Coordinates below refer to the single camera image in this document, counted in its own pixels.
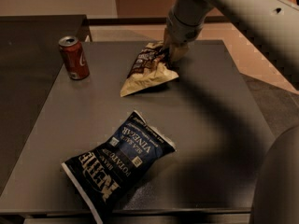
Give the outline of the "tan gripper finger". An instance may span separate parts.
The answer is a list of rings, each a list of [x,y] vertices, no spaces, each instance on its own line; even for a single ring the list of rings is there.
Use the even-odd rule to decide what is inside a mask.
[[[164,29],[164,40],[163,40],[163,49],[168,49],[171,44],[171,36],[168,32],[168,29]]]
[[[187,44],[172,44],[169,48],[169,60],[171,63],[180,60],[189,50]]]

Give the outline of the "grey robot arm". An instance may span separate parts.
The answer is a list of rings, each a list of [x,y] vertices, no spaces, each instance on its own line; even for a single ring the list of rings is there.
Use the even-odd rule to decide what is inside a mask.
[[[164,45],[173,61],[197,38],[217,8],[294,87],[299,83],[298,6],[287,0],[177,0]],[[249,224],[299,224],[299,126],[268,150],[255,187]]]

